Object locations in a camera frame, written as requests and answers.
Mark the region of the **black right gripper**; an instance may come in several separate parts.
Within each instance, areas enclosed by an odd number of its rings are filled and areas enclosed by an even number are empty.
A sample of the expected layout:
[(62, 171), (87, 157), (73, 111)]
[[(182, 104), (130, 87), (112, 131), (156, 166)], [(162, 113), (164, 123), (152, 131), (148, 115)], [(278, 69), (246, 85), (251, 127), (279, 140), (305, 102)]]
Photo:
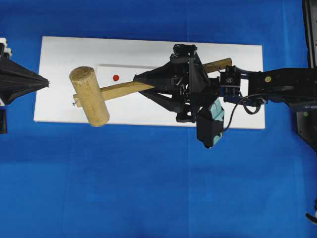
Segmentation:
[(223, 60), (201, 63), (196, 45), (176, 44), (170, 62), (156, 69), (136, 74), (133, 81), (154, 86), (159, 90), (176, 90), (170, 97), (152, 89), (140, 94), (170, 112), (178, 112), (177, 122), (197, 121), (203, 109), (209, 110), (217, 99), (217, 89), (208, 74), (223, 69)]

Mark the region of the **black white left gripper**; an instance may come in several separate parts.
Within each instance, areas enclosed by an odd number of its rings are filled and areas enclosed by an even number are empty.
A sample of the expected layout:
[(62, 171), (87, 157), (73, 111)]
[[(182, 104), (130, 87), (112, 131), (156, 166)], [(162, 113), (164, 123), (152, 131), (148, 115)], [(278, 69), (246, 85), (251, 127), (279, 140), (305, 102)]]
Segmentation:
[(49, 86), (47, 79), (11, 61), (11, 56), (12, 49), (7, 46), (7, 39), (0, 38), (0, 99), (5, 105)]

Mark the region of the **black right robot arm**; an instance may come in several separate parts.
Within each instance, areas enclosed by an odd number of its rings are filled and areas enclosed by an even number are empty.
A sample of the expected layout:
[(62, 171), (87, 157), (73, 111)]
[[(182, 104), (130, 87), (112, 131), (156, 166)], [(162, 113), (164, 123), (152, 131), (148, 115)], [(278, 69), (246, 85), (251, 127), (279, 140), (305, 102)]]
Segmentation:
[(260, 109), (268, 101), (286, 103), (299, 112), (317, 106), (317, 71), (283, 68), (265, 72), (202, 64), (195, 45), (176, 44), (165, 65), (138, 74), (134, 81), (151, 88), (144, 95), (176, 112), (178, 122), (206, 125), (216, 122), (211, 112), (218, 98), (225, 102)]

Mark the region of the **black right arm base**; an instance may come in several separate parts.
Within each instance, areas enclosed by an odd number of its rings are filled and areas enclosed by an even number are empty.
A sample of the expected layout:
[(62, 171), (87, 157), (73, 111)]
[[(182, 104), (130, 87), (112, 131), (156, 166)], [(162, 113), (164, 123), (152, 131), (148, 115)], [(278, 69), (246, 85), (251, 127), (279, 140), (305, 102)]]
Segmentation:
[[(312, 89), (313, 97), (317, 97), (317, 2), (303, 1), (306, 44), (308, 49), (308, 65), (305, 69), (302, 85)], [(317, 100), (305, 103), (296, 113), (297, 133), (314, 150), (317, 149)]]

